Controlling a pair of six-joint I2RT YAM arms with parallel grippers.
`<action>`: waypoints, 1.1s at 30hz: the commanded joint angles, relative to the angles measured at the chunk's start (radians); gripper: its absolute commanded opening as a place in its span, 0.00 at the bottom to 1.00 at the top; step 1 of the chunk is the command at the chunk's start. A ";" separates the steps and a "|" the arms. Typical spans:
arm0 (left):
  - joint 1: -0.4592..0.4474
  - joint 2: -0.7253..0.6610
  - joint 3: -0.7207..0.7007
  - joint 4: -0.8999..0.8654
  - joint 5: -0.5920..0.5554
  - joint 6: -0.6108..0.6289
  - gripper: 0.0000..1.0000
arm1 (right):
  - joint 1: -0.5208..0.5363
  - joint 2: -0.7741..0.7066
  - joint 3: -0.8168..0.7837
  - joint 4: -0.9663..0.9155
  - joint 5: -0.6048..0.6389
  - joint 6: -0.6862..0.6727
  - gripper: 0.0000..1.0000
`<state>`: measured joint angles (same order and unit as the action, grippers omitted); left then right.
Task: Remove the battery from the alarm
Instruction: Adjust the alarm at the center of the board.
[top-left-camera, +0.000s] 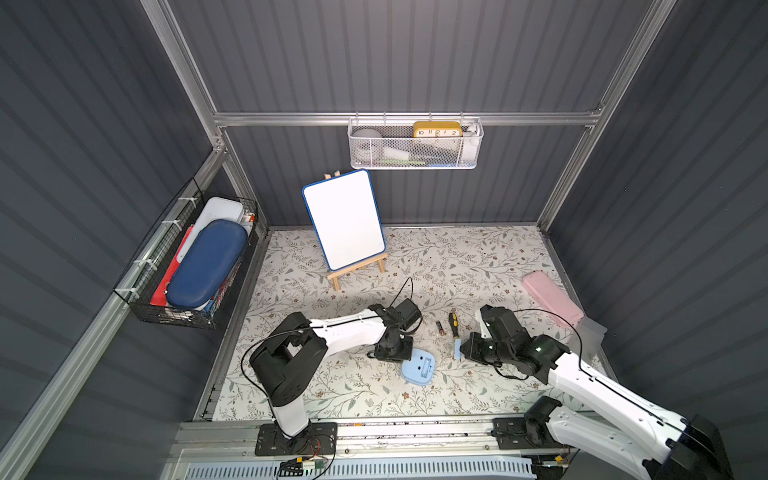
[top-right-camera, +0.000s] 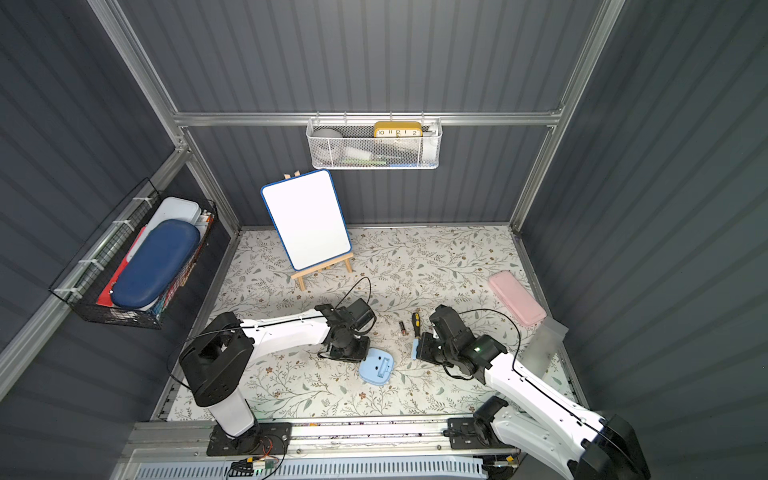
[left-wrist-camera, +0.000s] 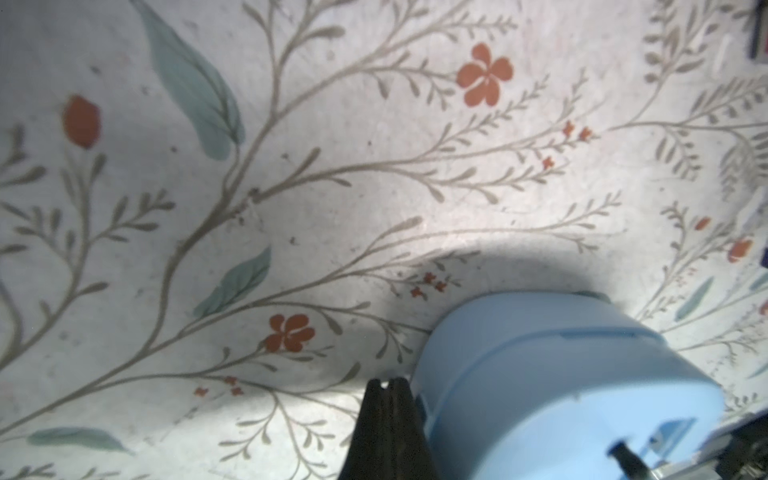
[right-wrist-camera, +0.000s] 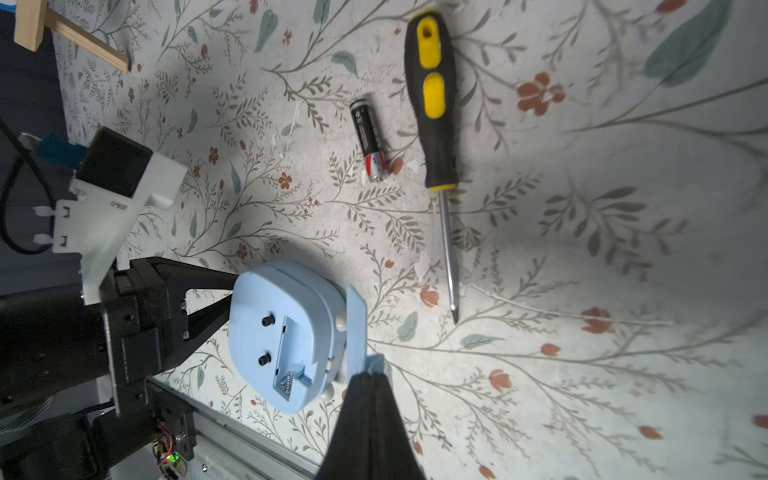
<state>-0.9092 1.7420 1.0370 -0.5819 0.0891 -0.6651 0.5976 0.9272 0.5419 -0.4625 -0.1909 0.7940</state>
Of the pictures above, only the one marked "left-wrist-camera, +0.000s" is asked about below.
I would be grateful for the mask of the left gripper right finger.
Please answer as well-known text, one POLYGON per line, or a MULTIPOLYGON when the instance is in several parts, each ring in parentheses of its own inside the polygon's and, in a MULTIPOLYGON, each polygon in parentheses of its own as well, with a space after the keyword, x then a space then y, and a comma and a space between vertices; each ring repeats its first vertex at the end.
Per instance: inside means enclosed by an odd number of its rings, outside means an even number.
POLYGON ((393 478, 438 479, 408 381, 405 378, 392 379, 388 384, 388 393, 393 478))

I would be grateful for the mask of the light blue alarm clock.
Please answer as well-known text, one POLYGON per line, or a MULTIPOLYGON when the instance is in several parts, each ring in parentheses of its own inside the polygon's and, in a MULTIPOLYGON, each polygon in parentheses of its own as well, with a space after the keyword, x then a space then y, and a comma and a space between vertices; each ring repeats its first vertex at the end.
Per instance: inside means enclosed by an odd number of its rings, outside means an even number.
POLYGON ((687 460, 721 387, 610 303, 509 292, 448 313, 411 380, 445 479, 632 479, 687 460))

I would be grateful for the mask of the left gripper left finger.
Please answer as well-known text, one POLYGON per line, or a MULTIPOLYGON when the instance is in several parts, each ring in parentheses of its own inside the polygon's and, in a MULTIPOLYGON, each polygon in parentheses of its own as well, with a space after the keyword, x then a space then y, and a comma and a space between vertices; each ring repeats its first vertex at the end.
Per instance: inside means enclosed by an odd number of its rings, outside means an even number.
POLYGON ((395 478, 392 394, 378 379, 366 385, 340 480, 395 478))

